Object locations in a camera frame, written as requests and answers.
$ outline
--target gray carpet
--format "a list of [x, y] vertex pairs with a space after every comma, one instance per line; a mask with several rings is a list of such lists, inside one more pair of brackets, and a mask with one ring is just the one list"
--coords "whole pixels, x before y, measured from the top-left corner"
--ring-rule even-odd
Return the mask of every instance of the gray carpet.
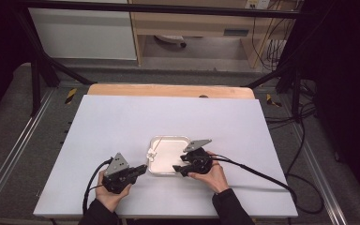
[[[173, 83], [173, 84], [222, 84], [238, 86], [254, 81], [257, 74], [224, 73], [224, 72], [196, 72], [196, 71], [143, 71], [121, 69], [78, 69], [91, 80], [101, 83]], [[15, 143], [31, 112], [30, 75], [26, 68], [19, 68], [15, 81], [10, 86], [5, 99], [0, 104], [0, 165], [5, 160], [11, 146]], [[56, 90], [52, 101], [45, 112], [33, 137], [14, 168], [0, 195], [0, 218], [45, 220], [33, 216], [38, 202], [37, 194], [44, 188], [50, 171], [66, 138], [66, 130], [70, 129], [68, 122], [72, 121], [82, 95], [87, 87], [80, 87], [71, 104], [64, 101], [70, 87], [60, 87]], [[282, 107], [267, 105], [265, 93], [256, 94], [261, 101], [265, 116], [286, 117]], [[306, 133], [314, 154], [320, 161], [325, 175], [334, 190], [343, 213], [351, 224], [360, 224], [360, 187], [345, 164], [334, 161], [331, 146], [328, 143], [319, 119], [310, 117], [306, 120]], [[274, 145], [277, 149], [282, 169], [286, 170], [298, 148], [293, 128], [285, 126], [271, 130]], [[302, 175], [312, 181], [310, 172], [300, 157], [292, 169], [295, 174]], [[316, 208], [319, 205], [316, 194], [311, 187], [297, 180], [290, 179], [291, 187], [299, 196], [300, 205], [306, 208]], [[284, 219], [261, 219], [260, 224], [285, 224]], [[331, 220], [324, 210], [319, 215], [308, 215], [299, 212], [299, 217], [292, 220], [294, 224], [331, 224]]]

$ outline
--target floor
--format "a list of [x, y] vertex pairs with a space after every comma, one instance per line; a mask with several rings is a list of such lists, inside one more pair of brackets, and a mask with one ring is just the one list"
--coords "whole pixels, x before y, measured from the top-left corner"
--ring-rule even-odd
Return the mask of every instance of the floor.
[[[194, 85], [239, 86], [261, 77], [268, 70], [264, 67], [250, 69], [248, 60], [242, 54], [240, 42], [234, 38], [187, 37], [187, 47], [162, 43], [153, 37], [147, 39], [143, 65], [129, 62], [94, 61], [85, 64], [83, 60], [68, 60], [83, 76], [100, 83], [173, 83]], [[29, 67], [20, 67], [7, 94], [0, 103], [0, 168], [10, 156], [23, 129], [30, 120], [31, 82]], [[82, 95], [88, 87], [75, 83], [60, 74], [62, 84], [59, 88], [43, 90], [52, 93], [52, 100], [46, 107], [43, 117], [26, 142], [16, 166], [9, 172], [0, 191], [0, 224], [51, 224], [49, 220], [33, 216], [38, 195], [49, 177], [50, 170], [65, 141]], [[285, 107], [288, 95], [277, 95], [274, 79], [263, 87], [254, 90], [261, 101], [265, 116], [287, 117]], [[71, 88], [77, 93], [71, 104], [64, 104]], [[276, 104], [267, 103], [267, 94]], [[308, 103], [309, 97], [302, 97], [301, 103]], [[347, 165], [335, 161], [331, 144], [325, 135], [319, 118], [310, 116], [305, 120], [307, 142], [317, 158], [323, 173], [341, 208], [347, 224], [360, 224], [360, 187]], [[297, 127], [289, 124], [275, 128], [269, 126], [273, 143], [283, 171], [286, 171], [300, 144]], [[314, 183], [311, 169], [302, 155], [295, 163], [292, 172], [302, 175]], [[302, 207], [316, 209], [320, 201], [317, 194], [305, 183], [290, 179], [289, 184], [300, 196]], [[286, 219], [259, 219], [258, 224], [287, 224]], [[299, 212], [293, 224], [333, 224], [328, 212], [310, 215]], [[58, 220], [58, 224], [76, 224], [71, 220]]]

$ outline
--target person's left hand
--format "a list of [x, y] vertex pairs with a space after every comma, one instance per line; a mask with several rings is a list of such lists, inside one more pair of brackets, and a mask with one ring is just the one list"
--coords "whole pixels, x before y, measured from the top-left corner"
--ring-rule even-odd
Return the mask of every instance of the person's left hand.
[[125, 187], [125, 189], [122, 190], [120, 194], [111, 193], [104, 186], [102, 186], [104, 173], [105, 170], [98, 173], [97, 185], [100, 187], [96, 188], [96, 199], [99, 200], [108, 210], [110, 210], [110, 212], [113, 213], [119, 202], [121, 202], [121, 200], [129, 194], [131, 184], [127, 185], [127, 187]]

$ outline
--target hand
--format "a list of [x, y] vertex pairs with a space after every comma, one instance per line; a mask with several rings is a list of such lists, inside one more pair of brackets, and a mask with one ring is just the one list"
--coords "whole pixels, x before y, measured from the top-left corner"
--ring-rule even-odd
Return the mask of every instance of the hand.
[[110, 212], [113, 213], [115, 211], [116, 206], [118, 206], [119, 202], [126, 197], [130, 192], [131, 184], [127, 185], [124, 190], [120, 194], [114, 194], [108, 191], [104, 186], [102, 186], [103, 176], [105, 170], [100, 171], [98, 174], [98, 186], [96, 188], [96, 199], [99, 200]]
[[[207, 151], [209, 155], [214, 155], [214, 153]], [[224, 174], [223, 168], [220, 166], [217, 160], [213, 160], [212, 168], [207, 174], [200, 174], [196, 172], [189, 172], [189, 177], [192, 177], [196, 180], [204, 182], [209, 186], [216, 194], [230, 188], [227, 184], [226, 175]]]

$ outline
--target small object on shelf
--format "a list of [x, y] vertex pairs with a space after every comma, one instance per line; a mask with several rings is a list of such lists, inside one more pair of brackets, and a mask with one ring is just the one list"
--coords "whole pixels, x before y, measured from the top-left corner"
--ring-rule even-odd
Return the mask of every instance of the small object on shelf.
[[182, 48], [187, 46], [182, 36], [155, 36], [155, 38], [172, 44], [180, 44]]

